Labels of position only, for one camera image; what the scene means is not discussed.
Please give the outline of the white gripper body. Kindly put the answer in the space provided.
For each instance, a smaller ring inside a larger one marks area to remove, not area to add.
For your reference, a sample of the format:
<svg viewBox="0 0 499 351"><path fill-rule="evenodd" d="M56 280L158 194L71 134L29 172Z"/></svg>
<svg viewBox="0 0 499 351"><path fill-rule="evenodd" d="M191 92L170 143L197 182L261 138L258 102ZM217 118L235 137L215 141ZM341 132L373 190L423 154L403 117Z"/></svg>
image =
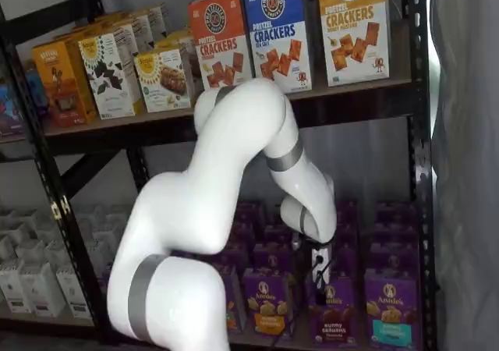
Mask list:
<svg viewBox="0 0 499 351"><path fill-rule="evenodd" d="M312 277L316 289L325 288L331 277L331 265L334 262L332 245L323 245L313 248Z"/></svg>

